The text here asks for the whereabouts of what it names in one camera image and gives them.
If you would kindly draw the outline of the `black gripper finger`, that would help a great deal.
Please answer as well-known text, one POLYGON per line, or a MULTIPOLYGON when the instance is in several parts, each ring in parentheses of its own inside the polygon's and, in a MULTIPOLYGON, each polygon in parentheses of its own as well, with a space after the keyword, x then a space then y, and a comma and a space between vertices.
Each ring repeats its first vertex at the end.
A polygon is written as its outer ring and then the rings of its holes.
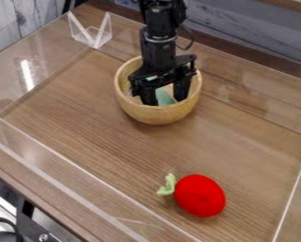
POLYGON ((173 99, 176 101, 181 101, 188 96, 191 78, 191 70, 187 66, 176 69, 173 81, 173 99))
POLYGON ((151 87, 143 87, 140 91, 140 98, 141 102, 145 105, 156 106, 157 105, 157 100, 155 97, 155 89, 151 87))

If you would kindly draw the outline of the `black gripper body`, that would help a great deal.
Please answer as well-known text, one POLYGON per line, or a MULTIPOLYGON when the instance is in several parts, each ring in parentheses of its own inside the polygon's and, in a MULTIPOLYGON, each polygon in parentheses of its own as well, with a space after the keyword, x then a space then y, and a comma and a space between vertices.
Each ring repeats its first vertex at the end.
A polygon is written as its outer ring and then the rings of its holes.
POLYGON ((196 74, 195 54, 175 54, 173 38, 157 42, 148 38, 147 33, 140 34, 141 66, 129 74, 129 91, 132 96, 140 96, 143 87, 155 90, 167 84, 173 84, 175 71, 181 66, 187 66, 191 75, 196 74))

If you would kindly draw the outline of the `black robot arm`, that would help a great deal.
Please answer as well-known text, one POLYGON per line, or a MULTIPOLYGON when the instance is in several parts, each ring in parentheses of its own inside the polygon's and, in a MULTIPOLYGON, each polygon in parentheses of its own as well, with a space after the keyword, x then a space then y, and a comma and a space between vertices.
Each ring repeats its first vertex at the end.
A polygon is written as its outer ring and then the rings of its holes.
POLYGON ((155 91, 171 84, 173 99, 187 98, 192 76, 196 74, 196 55, 175 54, 176 29, 185 19, 183 0, 139 0, 145 26, 139 31, 141 65, 129 74, 129 91, 145 105, 156 106, 155 91))

